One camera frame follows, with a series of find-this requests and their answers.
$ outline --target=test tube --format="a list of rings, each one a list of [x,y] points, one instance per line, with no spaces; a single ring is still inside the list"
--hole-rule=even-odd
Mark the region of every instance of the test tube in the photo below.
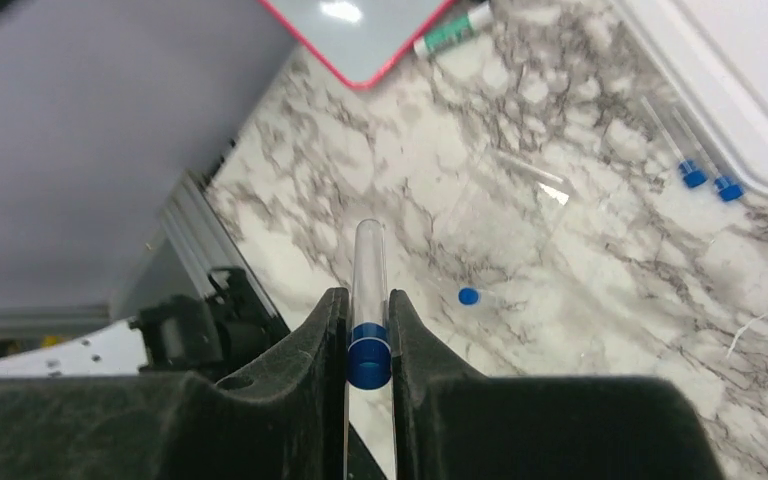
[[[696,166],[696,163],[692,158],[685,156],[685,154],[681,151],[681,148],[679,148],[673,139],[673,134],[675,132],[671,132],[667,129],[666,126],[664,126],[664,122],[661,121],[661,117],[655,111],[655,108],[652,106],[652,104],[649,103],[649,100],[645,96],[642,96],[640,97],[640,104],[643,105],[643,109],[646,110],[646,113],[652,117],[652,121],[655,122],[655,126],[657,126],[658,130],[661,131],[661,134],[664,136],[664,140],[667,141],[667,145],[670,147],[670,150],[673,151],[673,155],[675,155],[676,159],[678,159],[678,171],[681,173],[681,179],[684,181],[684,184],[687,186],[687,188],[696,188],[699,185],[705,183],[708,180],[708,176],[705,175],[704,171]]]
[[[355,232],[347,377],[362,390],[383,387],[391,375],[383,231],[380,223],[367,219]]]
[[[696,134],[693,133],[693,129],[690,128],[690,125],[687,124],[684,115],[682,115],[675,107],[673,107],[672,114],[681,129],[684,130],[684,135],[690,139],[693,148],[699,152],[699,158],[705,164],[705,167],[707,167],[708,171],[714,175],[714,187],[717,189],[717,195],[720,196],[720,200],[723,202],[730,202],[742,197],[743,187],[741,187],[735,179],[731,178],[731,176],[720,173],[717,165],[711,160],[711,156],[705,151],[705,147],[702,146],[702,142],[700,142]]]
[[[470,308],[479,306],[495,307],[499,304],[499,298],[487,290],[480,290],[475,287],[462,287],[458,290],[458,303]]]

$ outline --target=white marker cap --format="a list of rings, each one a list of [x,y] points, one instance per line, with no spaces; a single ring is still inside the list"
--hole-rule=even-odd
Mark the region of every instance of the white marker cap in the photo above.
[[[484,28],[493,23],[493,10],[490,10],[490,2],[484,2],[473,8],[468,15],[473,30]]]
[[[425,43],[425,37],[420,36],[413,42],[413,51],[416,52],[416,55],[419,58],[426,58],[428,57],[428,54],[430,53],[428,51],[428,45]]]

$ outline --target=blue test tube cap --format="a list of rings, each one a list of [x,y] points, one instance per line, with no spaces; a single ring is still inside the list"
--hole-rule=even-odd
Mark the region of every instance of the blue test tube cap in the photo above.
[[[696,162],[689,158],[678,164],[678,171],[681,172],[681,179],[687,188],[696,188],[708,181],[708,176],[705,175],[705,172],[696,166]]]
[[[714,180],[714,186],[717,187],[717,195],[724,202],[737,200],[743,196],[743,187],[728,175],[723,175]]]
[[[352,329],[348,351],[349,383],[361,390],[377,390],[390,381],[390,344],[387,330],[375,323]]]
[[[458,292],[458,301],[461,305],[475,305],[481,300],[481,294],[472,287],[464,287]]]

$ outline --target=white marble surface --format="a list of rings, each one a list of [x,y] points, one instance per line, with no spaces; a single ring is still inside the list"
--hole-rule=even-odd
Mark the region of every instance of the white marble surface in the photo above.
[[[368,92],[298,51],[240,132],[213,205],[291,327],[348,286],[354,228],[375,217],[389,286],[479,370],[668,378],[727,476],[768,478],[768,199],[724,205],[683,187],[630,107],[661,80],[607,4],[495,5],[491,32],[406,59]],[[566,176],[578,197],[559,208],[486,162],[488,145]],[[455,214],[465,188],[473,208]],[[464,282],[499,292],[497,307],[458,307]],[[386,391],[352,402],[392,477]]]

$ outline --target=glass test tube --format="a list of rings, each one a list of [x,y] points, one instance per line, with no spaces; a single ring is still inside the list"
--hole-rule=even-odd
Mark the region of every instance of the glass test tube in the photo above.
[[[363,390],[390,381],[388,302],[383,227],[367,219],[355,232],[347,372],[349,383]]]
[[[743,187],[741,187],[735,179],[731,178],[730,175],[720,173],[720,169],[717,168],[717,165],[714,163],[714,160],[711,159],[711,156],[708,155],[702,142],[700,142],[696,134],[693,133],[693,129],[690,128],[690,125],[684,119],[684,115],[682,115],[678,108],[675,107],[673,107],[671,113],[673,119],[675,119],[676,123],[678,123],[684,131],[684,135],[690,140],[693,148],[699,153],[699,159],[702,160],[705,168],[714,175],[714,187],[717,189],[717,195],[720,196],[720,199],[724,202],[730,202],[742,197]]]
[[[705,175],[705,172],[702,169],[696,166],[693,158],[685,155],[678,144],[676,144],[673,135],[681,134],[681,132],[677,131],[676,128],[668,129],[667,126],[664,125],[662,115],[659,115],[658,112],[655,111],[655,107],[652,106],[645,95],[640,97],[640,104],[643,105],[643,109],[646,110],[646,113],[649,114],[652,121],[655,122],[655,126],[661,131],[661,135],[664,137],[664,140],[667,141],[667,145],[670,147],[670,150],[672,150],[676,160],[678,160],[678,171],[681,173],[682,181],[684,181],[687,188],[696,188],[708,181],[708,176]]]

